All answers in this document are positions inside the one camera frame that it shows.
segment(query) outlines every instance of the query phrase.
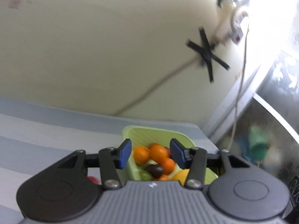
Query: cable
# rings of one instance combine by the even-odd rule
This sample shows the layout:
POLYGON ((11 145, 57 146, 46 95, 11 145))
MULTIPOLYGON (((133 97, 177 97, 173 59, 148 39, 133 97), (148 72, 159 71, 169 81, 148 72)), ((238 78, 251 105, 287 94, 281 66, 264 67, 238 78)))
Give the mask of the cable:
POLYGON ((172 71, 171 73, 169 73, 165 77, 163 77, 160 81, 158 81, 151 88, 149 88, 142 96, 140 96, 139 98, 137 98, 133 102, 129 103, 128 105, 126 105, 125 107, 123 107, 122 109, 120 109, 119 111, 117 111, 113 115, 114 116, 119 116, 120 114, 122 114, 123 112, 125 112, 128 109, 132 108, 136 104, 142 102, 147 97, 149 97, 154 91, 156 91, 161 85, 163 85, 164 83, 166 83, 169 79, 171 79, 175 75, 179 74, 181 71, 185 70, 187 67, 191 66, 192 64, 194 64, 196 62, 198 62, 198 55, 195 56, 194 58, 192 58, 191 60, 187 61, 186 63, 184 63, 179 68, 177 68, 176 70, 172 71))
POLYGON ((227 150, 231 149, 231 146, 234 142, 234 138, 235 138, 235 134, 236 134, 236 128, 237 128, 237 120, 238 120, 238 101, 240 99, 241 96, 241 91, 243 88, 243 83, 244 83, 244 74, 245 74, 245 67, 246 67, 246 57, 247 57, 247 36, 249 33, 249 24, 248 24, 248 28, 247 28, 247 33, 246 33, 246 37, 245 37, 245 46, 244 46, 244 60, 243 60, 243 67, 242 67, 242 75, 241 75, 241 82, 240 82, 240 87, 239 87, 239 91, 236 97, 236 105, 235 105, 235 116, 234 116, 234 124, 233 124, 233 129, 231 132, 231 140, 227 146, 227 150))

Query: logo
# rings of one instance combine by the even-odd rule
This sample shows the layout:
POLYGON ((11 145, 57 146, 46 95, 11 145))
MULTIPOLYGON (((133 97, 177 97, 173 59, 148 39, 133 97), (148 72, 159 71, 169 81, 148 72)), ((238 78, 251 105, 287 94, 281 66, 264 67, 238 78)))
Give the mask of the logo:
POLYGON ((151 188, 154 188, 154 187, 157 187, 158 185, 156 184, 156 183, 151 183, 151 184, 149 184, 149 186, 151 187, 151 188))
POLYGON ((291 200, 295 206, 299 205, 299 177, 295 176, 288 185, 291 200))

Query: orange fruit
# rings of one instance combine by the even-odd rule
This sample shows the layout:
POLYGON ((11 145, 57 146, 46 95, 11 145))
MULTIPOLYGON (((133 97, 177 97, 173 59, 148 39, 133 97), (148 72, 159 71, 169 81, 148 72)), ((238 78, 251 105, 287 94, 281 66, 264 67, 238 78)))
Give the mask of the orange fruit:
POLYGON ((169 180, 169 177, 165 174, 162 174, 160 178, 155 179, 155 180, 169 180))
POLYGON ((170 149, 169 149, 169 147, 164 147, 166 150, 167 150, 167 153, 168 153, 168 156, 167 157, 170 157, 170 155, 171 155, 171 152, 170 152, 170 149))
POLYGON ((175 168, 175 161, 170 158, 165 158, 160 165, 164 167, 164 174, 169 175, 173 172, 175 168))
POLYGON ((158 145, 158 143, 151 143, 151 144, 149 145, 149 149, 151 150, 152 147, 153 147, 154 145, 158 145))
POLYGON ((143 165, 150 159, 150 150, 144 146, 137 146, 134 149, 134 160, 137 164, 143 165))
POLYGON ((150 149, 150 157, 155 162, 160 163, 164 160, 164 158, 168 157, 168 152, 163 146, 155 144, 150 149))

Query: gray gripper base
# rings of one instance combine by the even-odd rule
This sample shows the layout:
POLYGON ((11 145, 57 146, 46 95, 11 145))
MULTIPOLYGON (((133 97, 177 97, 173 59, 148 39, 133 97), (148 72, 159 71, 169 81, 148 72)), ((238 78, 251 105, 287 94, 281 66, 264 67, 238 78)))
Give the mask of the gray gripper base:
MULTIPOLYGON (((128 181, 119 190, 104 192, 82 216, 60 224, 285 224, 280 217, 264 222, 230 218, 209 204, 204 194, 183 188, 178 181, 128 181)), ((24 219, 21 224, 42 224, 24 219)))

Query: yellow fruit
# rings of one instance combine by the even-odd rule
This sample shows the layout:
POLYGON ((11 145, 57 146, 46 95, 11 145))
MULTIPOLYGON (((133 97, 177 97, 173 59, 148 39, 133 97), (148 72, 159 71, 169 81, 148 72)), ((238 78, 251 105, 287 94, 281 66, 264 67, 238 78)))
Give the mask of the yellow fruit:
POLYGON ((186 181, 186 178, 188 176, 188 173, 189 173, 189 169, 183 169, 179 172, 177 172, 173 177, 172 177, 172 180, 179 180, 180 181, 180 184, 182 186, 184 186, 185 184, 185 181, 186 181))
MULTIPOLYGON (((180 184, 183 186, 185 184, 186 178, 188 176, 189 169, 183 169, 177 172, 173 177, 172 180, 179 180, 180 184)), ((211 184, 218 176, 208 167, 206 168, 206 174, 204 177, 204 184, 211 184)))

